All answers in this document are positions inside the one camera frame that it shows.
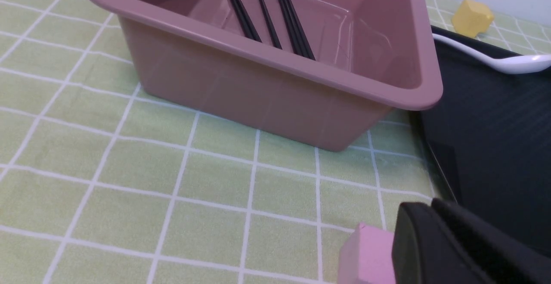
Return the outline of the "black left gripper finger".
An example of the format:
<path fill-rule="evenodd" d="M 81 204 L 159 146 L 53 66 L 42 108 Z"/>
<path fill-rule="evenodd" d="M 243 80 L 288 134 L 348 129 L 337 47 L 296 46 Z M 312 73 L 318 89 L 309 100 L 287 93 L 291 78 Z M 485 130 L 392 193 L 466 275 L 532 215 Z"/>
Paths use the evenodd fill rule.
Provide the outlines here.
<path fill-rule="evenodd" d="M 548 284 L 550 259 L 461 206 L 402 202 L 392 244 L 398 284 Z"/>

